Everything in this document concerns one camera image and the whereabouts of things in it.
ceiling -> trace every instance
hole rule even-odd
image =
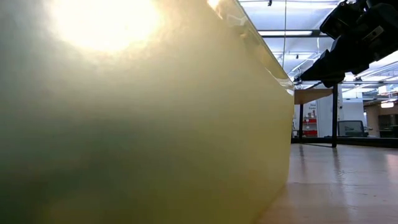
[[[339,0],[240,0],[246,14],[257,30],[318,30],[327,15],[338,5]],[[264,38],[272,53],[290,77],[298,75],[310,67],[319,54],[330,49],[333,39],[329,37]],[[363,81],[398,80],[398,53],[394,53],[371,64],[362,74]],[[347,81],[354,76],[346,74]],[[344,95],[376,94],[378,85],[345,85]]]

black machine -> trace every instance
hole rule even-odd
[[[343,81],[346,72],[357,75],[398,50],[398,0],[345,0],[320,30],[335,40],[331,50],[298,79],[320,80],[329,88]]]

translucent yellow block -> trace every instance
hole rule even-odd
[[[0,4],[2,224],[253,223],[284,185],[293,85],[236,1]]]

